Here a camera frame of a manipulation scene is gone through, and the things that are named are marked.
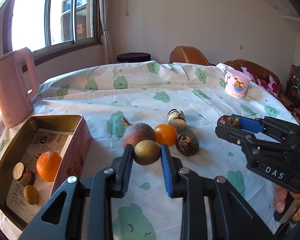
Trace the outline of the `right human hand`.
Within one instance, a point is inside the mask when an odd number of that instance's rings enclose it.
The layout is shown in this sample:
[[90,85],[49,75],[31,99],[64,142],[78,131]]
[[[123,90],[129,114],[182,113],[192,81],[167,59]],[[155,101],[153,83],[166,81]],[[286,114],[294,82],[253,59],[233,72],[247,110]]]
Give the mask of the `right human hand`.
[[[279,185],[274,187],[274,196],[273,196],[273,206],[278,213],[282,213],[285,209],[286,198],[289,191]],[[291,196],[300,204],[300,194],[290,192]],[[294,216],[294,219],[298,220],[300,218],[300,208]]]

